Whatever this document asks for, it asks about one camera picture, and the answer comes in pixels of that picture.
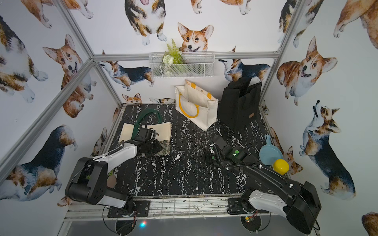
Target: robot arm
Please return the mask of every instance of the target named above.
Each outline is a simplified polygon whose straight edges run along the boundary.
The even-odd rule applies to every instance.
[[[135,140],[122,142],[118,148],[93,158],[83,157],[77,162],[65,195],[75,201],[123,208],[132,214],[133,197],[107,187],[108,173],[123,162],[134,158],[137,152],[150,154],[159,152],[162,147],[155,139],[155,131],[139,128]]]
[[[275,172],[241,147],[231,147],[220,136],[214,136],[212,152],[216,158],[206,156],[207,165],[219,168],[240,168],[250,178],[268,187],[274,194],[247,190],[242,196],[245,203],[258,210],[267,210],[285,217],[299,231],[310,234],[320,212],[321,204],[315,187],[309,182],[301,184]]]

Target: black fabric bag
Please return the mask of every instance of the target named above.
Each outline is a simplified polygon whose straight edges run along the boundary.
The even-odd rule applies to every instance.
[[[248,86],[251,79],[240,78],[223,90],[218,119],[233,131],[241,131],[257,115],[262,82]]]

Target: metal grate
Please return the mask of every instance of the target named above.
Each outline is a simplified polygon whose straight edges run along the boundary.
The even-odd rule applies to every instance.
[[[149,63],[154,78],[212,77],[214,76],[214,52],[183,53],[184,64],[163,64],[163,52],[151,53]]]

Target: white tote bag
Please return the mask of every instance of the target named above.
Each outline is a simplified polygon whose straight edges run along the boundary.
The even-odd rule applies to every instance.
[[[185,81],[184,86],[176,86],[176,110],[206,131],[217,121],[218,99],[211,93]]]

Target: white wall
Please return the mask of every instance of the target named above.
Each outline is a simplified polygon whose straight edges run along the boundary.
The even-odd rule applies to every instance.
[[[92,80],[97,81],[97,85],[92,88],[93,100],[84,102],[85,108],[76,118],[69,117],[61,108],[19,163],[21,165],[34,159],[55,128],[62,124],[70,127],[77,143],[77,150],[74,150],[72,145],[65,147],[65,154],[57,175],[58,180],[62,182],[61,189],[58,191],[54,187],[52,193],[47,190],[42,196],[31,201],[0,200],[1,235],[51,236],[58,234],[68,206],[59,207],[57,203],[64,197],[66,185],[77,160],[91,155],[104,127],[108,132],[110,131],[116,108],[116,103],[93,69],[90,76]],[[3,186],[0,186],[0,198],[4,191],[10,191],[4,189],[5,185],[11,186],[11,181],[5,180]]]
[[[255,65],[255,64],[273,64],[273,59],[242,59],[242,62],[246,65]],[[148,61],[121,61],[119,64],[125,68],[135,68],[146,66],[149,67]],[[187,80],[196,83],[201,88],[210,92],[215,98],[221,100],[223,90],[230,81],[225,79],[224,76],[225,66],[223,63],[218,60],[215,61],[214,65],[214,76],[208,78],[188,78]],[[150,98],[175,98],[175,86],[184,85],[185,78],[167,78],[167,79],[155,79],[155,83],[150,87],[150,82],[147,80],[141,81],[134,85],[130,86],[130,91],[127,91],[126,88],[123,88],[121,84],[116,83],[113,79],[110,78],[109,74],[104,70],[108,75],[108,79],[112,84],[113,88],[119,95],[122,102],[126,100],[122,97],[122,94],[125,94],[129,97],[135,96],[137,93],[141,95],[143,103],[151,103]],[[260,82],[259,78],[255,77],[251,80],[251,84]]]
[[[318,192],[322,210],[318,222],[322,236],[367,235],[361,223],[362,215],[378,211],[376,205],[376,159],[375,136],[378,115],[375,101],[378,86],[376,62],[378,50],[371,44],[361,20],[346,25],[339,38],[334,38],[333,30],[346,0],[324,1],[313,23],[294,48],[293,38],[281,63],[301,62],[306,57],[308,45],[316,36],[318,52],[323,57],[336,57],[338,64],[323,73],[310,90],[299,98],[299,105],[293,97],[284,97],[285,88],[274,77],[265,97],[270,110],[267,119],[277,133],[284,151],[294,147],[294,159],[303,166],[303,171],[292,176],[301,183],[309,181]],[[300,145],[306,126],[312,121],[313,106],[316,101],[329,108],[340,108],[333,119],[341,133],[331,133],[329,143],[337,158],[350,173],[356,189],[356,197],[341,200],[322,192],[328,178],[310,160],[301,157]]]
[[[49,23],[52,24],[51,29],[41,24],[21,1],[4,0],[0,5],[0,15],[25,44],[35,67],[49,76],[42,82],[33,76],[29,78],[27,84],[35,93],[32,103],[26,103],[17,91],[13,96],[8,96],[5,92],[0,91],[0,110],[2,111],[0,133],[3,134],[0,137],[0,158],[9,151],[61,90],[64,76],[62,66],[47,56],[42,47],[60,48],[64,45],[66,34],[70,34],[75,42],[76,52],[81,59],[84,62],[88,59],[57,9],[47,5],[44,5],[43,9],[46,17],[49,18]]]
[[[202,30],[214,26],[208,40],[208,51],[230,51],[237,45],[238,51],[275,51],[279,17],[286,0],[252,0],[251,10],[242,15],[239,7],[230,6],[219,0],[203,0],[202,13],[195,14],[190,0],[165,0],[166,17],[163,33],[181,45],[183,40],[178,32],[180,22],[191,30]],[[125,14],[125,1],[89,1],[88,9],[93,18],[85,18],[79,11],[72,11],[77,23],[95,54],[104,49],[107,54],[150,53],[166,51],[166,43],[151,35],[150,44],[142,45]]]

